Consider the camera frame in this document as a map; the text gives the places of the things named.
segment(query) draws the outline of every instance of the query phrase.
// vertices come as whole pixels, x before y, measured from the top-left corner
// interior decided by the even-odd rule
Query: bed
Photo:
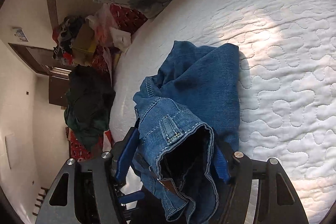
[[[132,97],[174,40],[240,50],[240,150],[277,158],[311,224],[336,196],[336,0],[173,0],[133,36],[115,72],[110,130],[134,125]],[[134,175],[128,190],[141,183]],[[246,223],[253,222],[257,183]]]

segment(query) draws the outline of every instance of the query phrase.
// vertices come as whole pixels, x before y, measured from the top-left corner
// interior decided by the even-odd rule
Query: blue jeans
[[[218,206],[210,173],[214,134],[238,149],[238,47],[174,42],[157,75],[134,95],[140,144],[133,159],[166,218],[207,222]]]

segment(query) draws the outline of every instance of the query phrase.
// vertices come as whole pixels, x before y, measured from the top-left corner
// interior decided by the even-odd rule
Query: metal screw
[[[73,165],[76,162],[75,159],[68,159],[67,160],[67,165]]]
[[[278,160],[275,159],[275,158],[270,158],[270,159],[269,159],[269,162],[270,162],[271,164],[274,164],[274,165],[278,164]]]
[[[242,152],[240,152],[240,151],[236,151],[234,153],[234,155],[235,155],[236,158],[242,158],[242,157],[244,157],[244,154]]]
[[[103,159],[108,159],[109,157],[111,157],[111,153],[110,152],[104,152],[103,154],[101,154],[101,157]]]

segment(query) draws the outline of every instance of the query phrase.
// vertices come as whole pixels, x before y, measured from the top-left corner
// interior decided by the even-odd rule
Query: black metal bracket
[[[218,224],[243,224],[250,199],[252,180],[259,180],[254,224],[308,224],[301,201],[286,172],[275,158],[251,160],[233,152],[229,144],[217,142],[229,164],[231,181],[220,185],[219,210],[211,220]]]
[[[125,223],[110,176],[111,153],[63,165],[47,193],[36,224]]]

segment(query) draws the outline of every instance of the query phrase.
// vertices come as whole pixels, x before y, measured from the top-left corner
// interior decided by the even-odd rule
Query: white quilted mattress cover
[[[336,199],[336,0],[173,0],[134,35],[115,73],[110,129],[134,125],[132,97],[174,40],[240,50],[240,150],[279,159],[310,223]],[[128,176],[128,191],[141,183]],[[253,222],[257,184],[246,223]]]

